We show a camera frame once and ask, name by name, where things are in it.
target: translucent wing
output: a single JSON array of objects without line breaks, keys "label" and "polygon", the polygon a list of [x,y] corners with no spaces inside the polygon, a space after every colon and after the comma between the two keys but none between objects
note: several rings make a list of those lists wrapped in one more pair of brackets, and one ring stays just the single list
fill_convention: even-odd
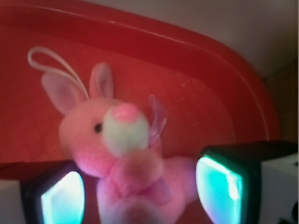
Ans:
[{"label": "translucent wing", "polygon": [[167,111],[154,95],[149,96],[149,102],[154,112],[154,122],[150,128],[149,144],[152,145],[159,138],[167,122]]}]

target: bunny arm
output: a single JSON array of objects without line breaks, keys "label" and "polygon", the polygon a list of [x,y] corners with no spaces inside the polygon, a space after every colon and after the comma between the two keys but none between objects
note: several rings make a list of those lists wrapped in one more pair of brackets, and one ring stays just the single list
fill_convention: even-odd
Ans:
[{"label": "bunny arm", "polygon": [[163,159],[150,150],[131,152],[117,161],[110,172],[110,177],[116,183],[121,195],[147,189],[155,183],[164,172]]},{"label": "bunny arm", "polygon": [[165,223],[175,223],[186,205],[198,198],[195,167],[196,162],[191,158],[176,156],[165,159],[163,177],[173,195],[167,204],[159,206]]}]

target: pink fur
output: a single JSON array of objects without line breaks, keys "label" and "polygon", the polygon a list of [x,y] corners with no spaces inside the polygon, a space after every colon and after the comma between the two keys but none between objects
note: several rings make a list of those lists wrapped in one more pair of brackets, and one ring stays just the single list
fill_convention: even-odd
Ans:
[{"label": "pink fur", "polygon": [[[197,198],[195,161],[161,157],[158,135],[166,120],[164,115],[156,119],[158,134],[146,149],[136,148],[120,158],[111,153],[100,131],[108,109],[119,105],[128,113],[121,119],[129,120],[130,125],[135,119],[127,104],[112,99],[108,65],[98,64],[93,69],[89,100],[79,87],[57,74],[46,73],[43,86],[53,105],[66,115],[59,128],[63,149],[84,172],[99,178],[97,198],[102,223],[175,223],[186,205]],[[163,112],[160,104],[155,107]]]}]

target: bunny eye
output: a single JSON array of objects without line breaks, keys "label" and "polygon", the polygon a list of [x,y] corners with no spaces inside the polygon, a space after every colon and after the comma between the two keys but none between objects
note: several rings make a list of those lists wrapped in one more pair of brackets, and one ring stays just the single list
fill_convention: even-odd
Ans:
[{"label": "bunny eye", "polygon": [[102,124],[97,124],[95,127],[94,127],[94,131],[96,133],[99,133],[102,131]]}]

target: bunny nose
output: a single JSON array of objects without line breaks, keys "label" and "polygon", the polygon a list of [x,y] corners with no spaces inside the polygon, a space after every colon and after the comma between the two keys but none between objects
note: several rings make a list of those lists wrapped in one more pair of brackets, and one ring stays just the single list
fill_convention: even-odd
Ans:
[{"label": "bunny nose", "polygon": [[133,104],[124,103],[113,109],[112,116],[118,121],[132,124],[138,117],[138,109]]}]

